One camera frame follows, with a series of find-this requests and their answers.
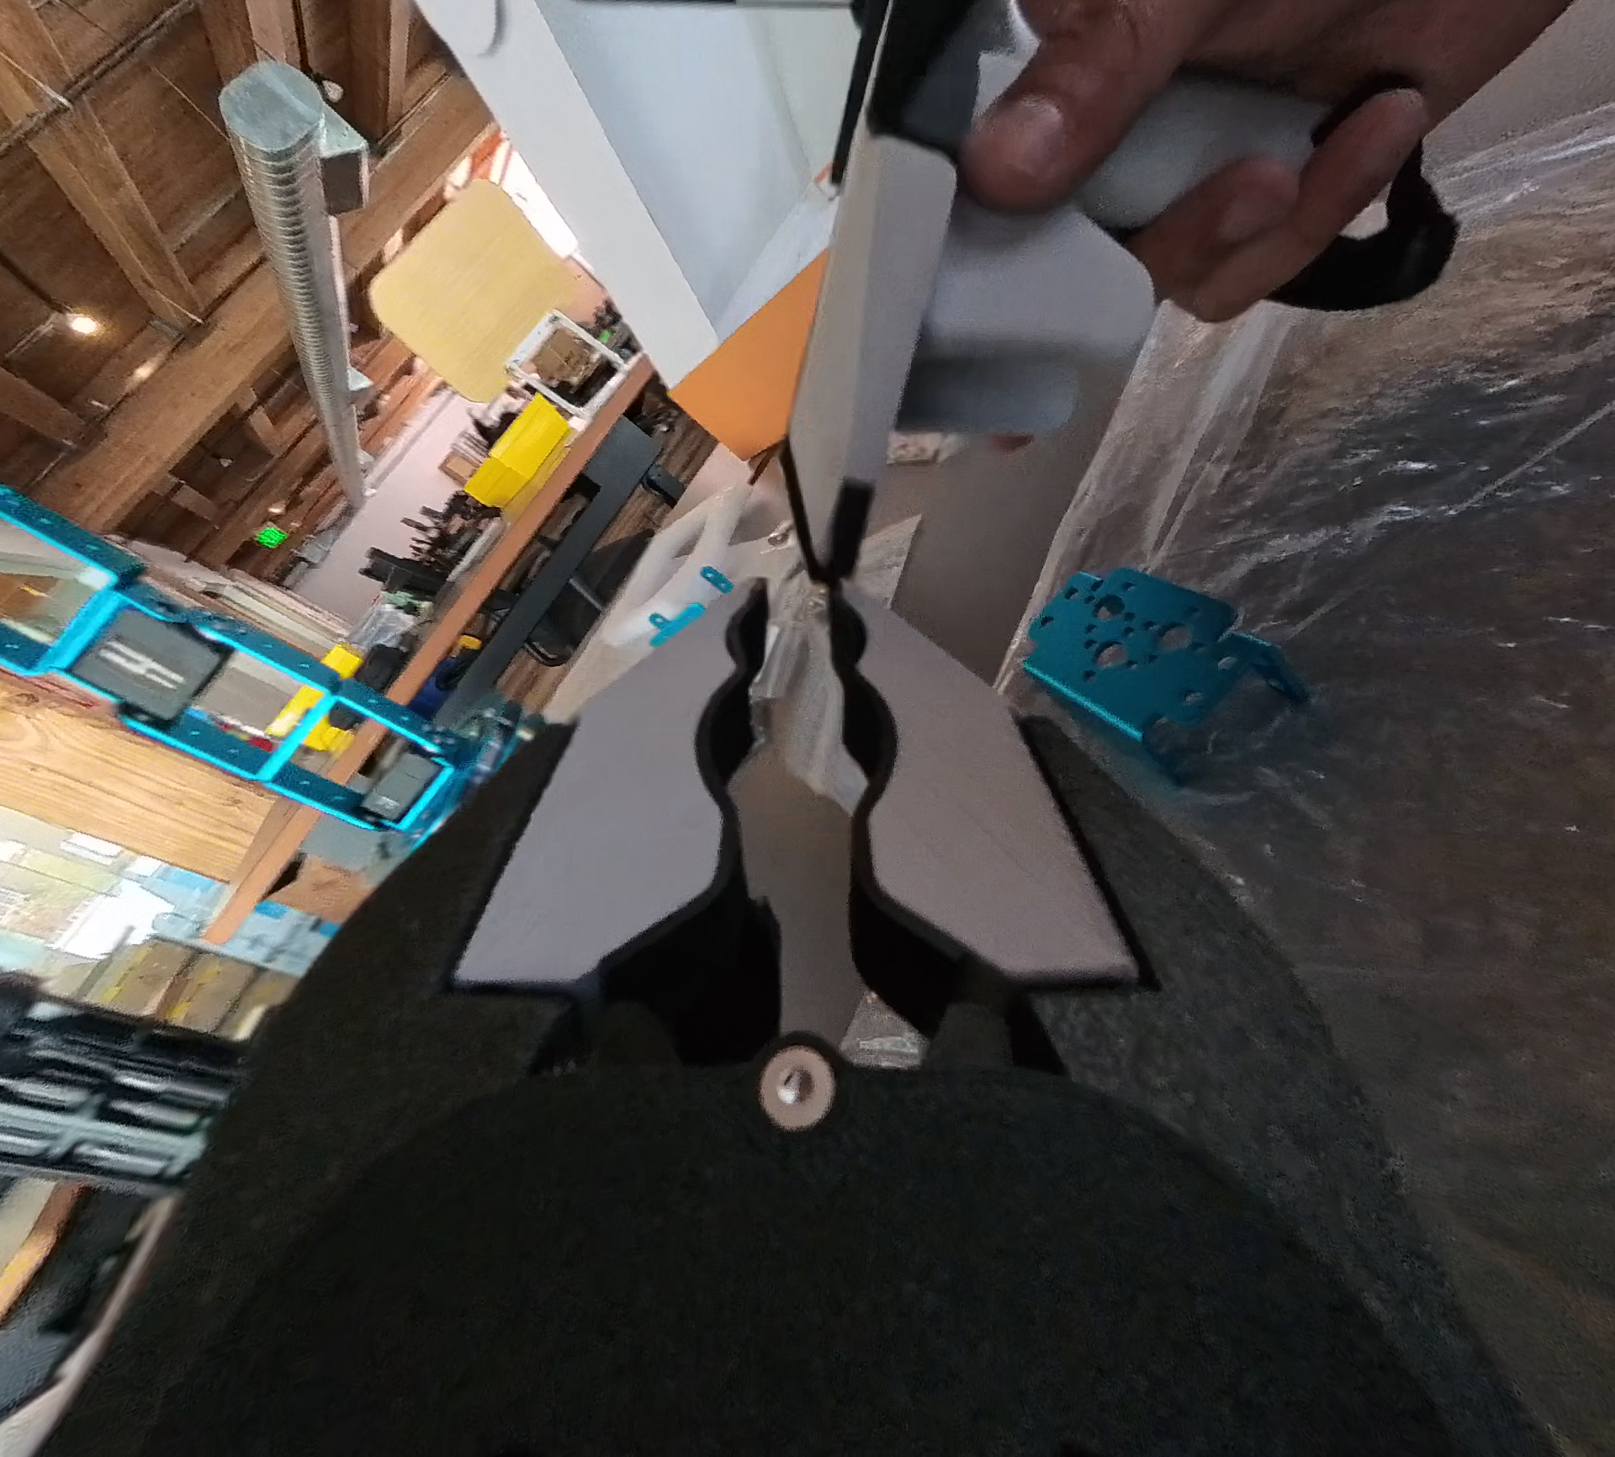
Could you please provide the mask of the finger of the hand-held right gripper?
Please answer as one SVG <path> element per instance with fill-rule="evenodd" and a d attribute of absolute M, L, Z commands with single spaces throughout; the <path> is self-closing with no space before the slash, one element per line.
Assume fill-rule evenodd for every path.
<path fill-rule="evenodd" d="M 954 197 L 946 156 L 885 134 L 855 140 L 785 438 L 797 545 L 826 586 L 855 569 Z"/>

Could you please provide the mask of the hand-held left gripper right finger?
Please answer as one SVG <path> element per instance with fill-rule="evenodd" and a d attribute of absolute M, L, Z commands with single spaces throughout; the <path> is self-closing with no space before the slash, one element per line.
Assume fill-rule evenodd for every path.
<path fill-rule="evenodd" d="M 873 991 L 1136 986 L 1142 967 L 1009 705 L 887 605 L 831 599 L 853 811 L 849 940 Z"/>

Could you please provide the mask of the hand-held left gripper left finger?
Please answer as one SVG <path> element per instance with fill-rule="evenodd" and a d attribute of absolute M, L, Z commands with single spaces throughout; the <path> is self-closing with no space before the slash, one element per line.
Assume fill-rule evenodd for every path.
<path fill-rule="evenodd" d="M 454 986 L 592 995 L 725 890 L 769 622 L 769 586 L 743 582 L 584 703 Z"/>

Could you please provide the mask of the blue metal bracket large holes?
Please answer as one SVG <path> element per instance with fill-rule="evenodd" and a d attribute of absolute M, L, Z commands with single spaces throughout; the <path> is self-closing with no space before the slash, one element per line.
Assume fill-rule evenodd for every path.
<path fill-rule="evenodd" d="M 1141 569 L 1080 571 L 1032 611 L 1024 673 L 1175 779 L 1163 724 L 1201 724 L 1244 677 L 1310 699 L 1284 654 L 1238 619 L 1234 605 Z"/>

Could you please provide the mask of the orange white cardboard box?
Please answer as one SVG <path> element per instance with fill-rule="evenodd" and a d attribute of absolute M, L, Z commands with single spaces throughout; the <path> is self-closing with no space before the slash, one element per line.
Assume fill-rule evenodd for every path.
<path fill-rule="evenodd" d="M 785 438 L 838 198 L 845 11 L 414 0 L 682 408 Z"/>

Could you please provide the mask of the yellow storage bin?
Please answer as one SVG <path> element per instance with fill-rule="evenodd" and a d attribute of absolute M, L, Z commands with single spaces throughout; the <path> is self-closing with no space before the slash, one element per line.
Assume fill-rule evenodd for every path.
<path fill-rule="evenodd" d="M 547 398 L 532 398 L 464 481 L 464 498 L 499 514 L 522 509 L 553 475 L 572 438 L 572 419 Z"/>

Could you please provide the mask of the light wooden board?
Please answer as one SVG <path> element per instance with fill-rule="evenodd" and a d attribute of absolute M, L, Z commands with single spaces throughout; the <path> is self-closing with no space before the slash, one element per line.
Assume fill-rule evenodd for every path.
<path fill-rule="evenodd" d="M 569 307 L 580 277 L 515 198 L 472 180 L 369 286 L 381 329 L 472 405 L 506 392 L 508 360 L 540 318 Z"/>

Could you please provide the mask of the silver spiral air duct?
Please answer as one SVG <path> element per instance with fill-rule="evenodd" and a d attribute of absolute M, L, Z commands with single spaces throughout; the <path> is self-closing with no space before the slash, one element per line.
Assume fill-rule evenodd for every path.
<path fill-rule="evenodd" d="M 338 217 L 369 203 L 371 147 L 319 84 L 285 60 L 257 60 L 229 80 L 220 113 L 338 484 L 361 509 L 371 458 L 356 411 L 371 383 L 351 362 Z"/>

